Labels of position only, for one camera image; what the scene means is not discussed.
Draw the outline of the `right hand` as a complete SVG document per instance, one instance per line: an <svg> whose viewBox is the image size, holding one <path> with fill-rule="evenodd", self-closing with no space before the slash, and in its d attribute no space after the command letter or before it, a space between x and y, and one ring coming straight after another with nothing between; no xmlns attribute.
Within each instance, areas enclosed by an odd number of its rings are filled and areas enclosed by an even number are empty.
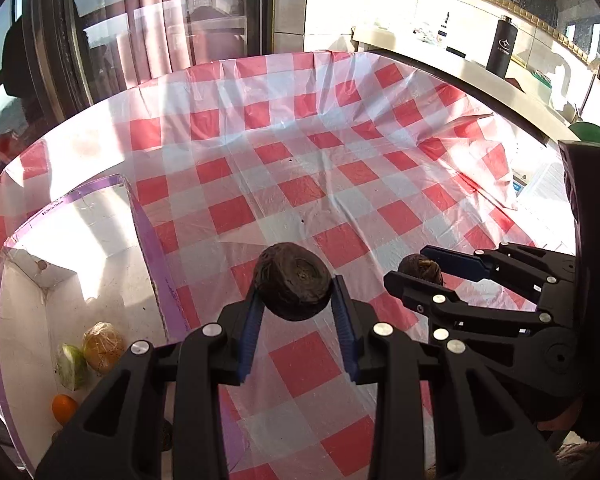
<svg viewBox="0 0 600 480"><path fill-rule="evenodd" d="M580 400L573 402L562 414L545 422L538 422L536 428L540 431L565 431L569 432L571 427L576 423L582 403Z"/></svg>

